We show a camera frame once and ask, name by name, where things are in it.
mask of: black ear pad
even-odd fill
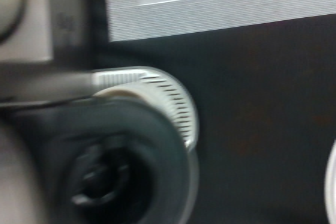
[[[54,223],[177,224],[188,206],[191,158],[168,118],[113,100],[20,111]]]

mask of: ear cushion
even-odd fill
[[[87,220],[89,223],[180,223],[191,207],[195,168],[182,136],[159,111],[137,101],[120,99],[108,103],[23,111],[14,115],[14,120],[41,161],[56,223],[86,223]],[[78,160],[90,147],[99,145],[107,148],[105,139],[119,135],[128,138],[122,153],[134,170],[129,178],[137,179],[129,182],[122,197],[129,203],[117,212],[119,204],[83,212],[72,203]]]

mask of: black plastic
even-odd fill
[[[189,192],[188,152],[168,118],[152,107],[126,99],[92,100],[18,111],[11,120],[35,156],[53,223],[179,223]],[[108,164],[120,167],[113,161],[123,161],[128,167],[123,180],[116,178],[122,187],[107,203],[83,206],[74,195],[83,193],[83,176],[107,152],[114,157]]]

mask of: black background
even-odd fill
[[[336,138],[336,16],[108,43],[95,7],[96,68],[177,77],[200,113],[200,192],[189,224],[327,223]]]

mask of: white surface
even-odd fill
[[[0,36],[17,22],[21,5],[21,0],[0,0]]]
[[[0,44],[0,62],[47,61],[53,58],[51,21],[47,0],[29,0],[23,21]]]
[[[324,187],[329,222],[336,224],[336,142],[329,157]]]
[[[137,40],[336,13],[335,0],[107,0],[110,40]]]

